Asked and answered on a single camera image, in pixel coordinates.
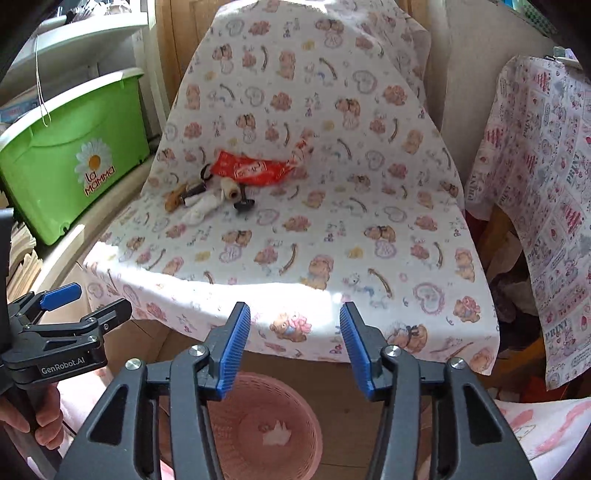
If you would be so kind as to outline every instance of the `string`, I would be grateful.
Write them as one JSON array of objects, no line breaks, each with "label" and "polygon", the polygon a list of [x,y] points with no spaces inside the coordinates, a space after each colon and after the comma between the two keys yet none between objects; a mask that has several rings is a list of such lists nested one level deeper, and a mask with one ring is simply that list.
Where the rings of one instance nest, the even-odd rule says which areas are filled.
[{"label": "string", "polygon": [[45,115],[47,114],[47,116],[49,117],[49,123],[51,124],[51,114],[49,113],[49,110],[47,110],[47,107],[45,106],[45,100],[43,99],[43,92],[41,91],[41,79],[39,78],[39,58],[37,55],[37,46],[39,43],[39,35],[35,36],[35,77],[37,79],[37,97],[39,98],[39,103],[41,103],[40,109],[41,109],[41,119],[43,120],[43,125],[45,125],[46,127],[49,127],[49,125],[47,125],[47,123],[45,123]]}]

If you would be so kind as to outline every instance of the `red bag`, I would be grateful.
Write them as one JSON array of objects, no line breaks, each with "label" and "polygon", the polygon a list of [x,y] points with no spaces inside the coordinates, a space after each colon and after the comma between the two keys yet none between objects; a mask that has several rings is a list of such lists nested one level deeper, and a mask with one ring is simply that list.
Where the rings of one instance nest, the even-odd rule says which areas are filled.
[{"label": "red bag", "polygon": [[306,148],[305,140],[299,140],[287,162],[277,160],[256,160],[221,151],[211,172],[220,177],[230,177],[245,185],[266,186],[279,183],[294,168],[303,164],[312,148]]}]

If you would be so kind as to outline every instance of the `finger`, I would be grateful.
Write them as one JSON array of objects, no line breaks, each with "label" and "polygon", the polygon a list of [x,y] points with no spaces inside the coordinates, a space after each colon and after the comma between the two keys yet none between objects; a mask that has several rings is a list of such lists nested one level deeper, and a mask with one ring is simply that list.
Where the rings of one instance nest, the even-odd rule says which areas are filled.
[{"label": "finger", "polygon": [[25,417],[4,397],[0,397],[0,421],[5,421],[19,432],[28,433],[31,429]]},{"label": "finger", "polygon": [[44,427],[55,421],[61,413],[60,391],[56,385],[52,384],[47,387],[43,405],[37,412],[37,423],[40,427]]},{"label": "finger", "polygon": [[35,432],[35,439],[39,445],[46,445],[52,441],[63,429],[61,424],[64,420],[63,413],[60,412],[58,418],[52,421],[49,425],[39,427]]},{"label": "finger", "polygon": [[62,444],[62,442],[64,441],[64,429],[61,429],[59,431],[59,433],[57,434],[57,436],[51,440],[50,442],[47,443],[46,447],[49,450],[55,450],[56,448],[59,448],[59,446]]}]

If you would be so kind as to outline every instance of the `white patterned cloth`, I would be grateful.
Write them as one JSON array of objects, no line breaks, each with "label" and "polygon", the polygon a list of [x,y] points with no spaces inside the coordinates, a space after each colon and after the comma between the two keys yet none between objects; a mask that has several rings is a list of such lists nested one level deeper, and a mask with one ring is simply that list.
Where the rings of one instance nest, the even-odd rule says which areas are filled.
[{"label": "white patterned cloth", "polygon": [[[591,423],[591,398],[510,403],[495,400],[519,440],[538,480],[552,480],[567,463]],[[421,422],[431,425],[431,411]],[[418,480],[427,480],[430,457]]]},{"label": "white patterned cloth", "polygon": [[591,84],[559,62],[515,57],[501,71],[466,206],[499,205],[523,246],[546,347],[546,384],[591,366]]},{"label": "white patterned cloth", "polygon": [[[463,356],[488,373],[491,295],[462,215],[459,177],[426,114],[428,34],[394,2],[235,2],[217,13],[179,88],[140,197],[85,261],[93,307],[124,296],[136,318],[204,339],[236,301],[247,349],[348,361],[339,309],[419,358]],[[198,227],[164,210],[219,150],[288,160]]]}]

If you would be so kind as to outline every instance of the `metal screw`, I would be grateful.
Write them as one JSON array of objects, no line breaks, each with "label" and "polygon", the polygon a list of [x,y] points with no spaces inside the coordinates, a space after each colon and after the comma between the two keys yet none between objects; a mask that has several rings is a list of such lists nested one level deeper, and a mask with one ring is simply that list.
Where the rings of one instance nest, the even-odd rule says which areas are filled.
[{"label": "metal screw", "polygon": [[125,368],[127,370],[137,370],[142,366],[142,361],[139,358],[130,358],[125,362]]},{"label": "metal screw", "polygon": [[466,368],[467,363],[460,357],[455,356],[454,358],[452,358],[449,361],[449,364],[452,366],[452,368],[457,368],[458,370],[462,370],[463,368]]},{"label": "metal screw", "polygon": [[189,349],[189,355],[192,356],[203,356],[207,353],[207,347],[204,345],[193,345]]},{"label": "metal screw", "polygon": [[400,356],[402,349],[397,345],[388,345],[384,350],[388,356]]}]

